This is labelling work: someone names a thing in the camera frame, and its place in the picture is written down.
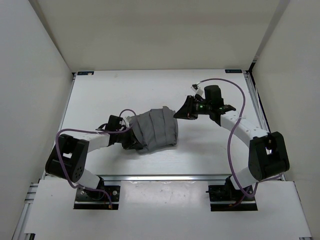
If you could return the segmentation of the grey pleated skirt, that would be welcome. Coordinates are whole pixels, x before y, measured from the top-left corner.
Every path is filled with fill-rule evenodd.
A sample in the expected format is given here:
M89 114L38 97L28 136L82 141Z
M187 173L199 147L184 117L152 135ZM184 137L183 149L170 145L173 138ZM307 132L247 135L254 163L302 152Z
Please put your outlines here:
M151 153L178 143L179 127L175 110L167 106L131 116L130 127L142 144L140 153Z

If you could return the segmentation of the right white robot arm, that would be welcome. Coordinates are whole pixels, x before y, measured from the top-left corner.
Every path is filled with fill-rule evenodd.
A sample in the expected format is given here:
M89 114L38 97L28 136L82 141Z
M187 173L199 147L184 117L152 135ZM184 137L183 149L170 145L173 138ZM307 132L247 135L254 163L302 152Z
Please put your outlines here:
M195 95L187 96L174 118L196 120L199 115L208 115L220 127L229 130L227 156L231 157L233 136L249 149L247 167L235 172L230 165L231 176L226 179L224 193L230 200L238 199L246 187L280 175L290 168L284 137L279 132L269 132L243 118L236 109L224 103L221 89L208 85L201 90L193 85Z

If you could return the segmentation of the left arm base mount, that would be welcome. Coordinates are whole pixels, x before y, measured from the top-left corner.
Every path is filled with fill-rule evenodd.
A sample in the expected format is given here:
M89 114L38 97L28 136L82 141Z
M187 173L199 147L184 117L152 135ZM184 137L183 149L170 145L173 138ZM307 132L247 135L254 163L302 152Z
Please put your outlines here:
M105 185L104 191L110 196L111 204L109 203L109 198L103 192L93 192L78 188L73 208L75 210L118 210L121 186Z

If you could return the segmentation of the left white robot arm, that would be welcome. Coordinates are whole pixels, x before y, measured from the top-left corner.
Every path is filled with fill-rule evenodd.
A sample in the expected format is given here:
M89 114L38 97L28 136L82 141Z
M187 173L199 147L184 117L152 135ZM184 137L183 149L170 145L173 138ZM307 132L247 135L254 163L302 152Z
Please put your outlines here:
M72 128L58 131L45 172L67 180L74 189L83 189L93 200L100 200L106 193L104 183L101 177L85 169L87 155L133 136L136 122L137 115L126 118L111 115L107 123L94 131Z

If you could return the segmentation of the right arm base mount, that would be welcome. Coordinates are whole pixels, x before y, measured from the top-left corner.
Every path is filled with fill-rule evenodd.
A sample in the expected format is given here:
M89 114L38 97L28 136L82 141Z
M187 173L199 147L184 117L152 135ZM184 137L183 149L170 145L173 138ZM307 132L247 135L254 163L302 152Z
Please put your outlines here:
M257 211L254 197L245 196L240 190L227 189L225 185L209 185L205 192L209 196L211 212Z

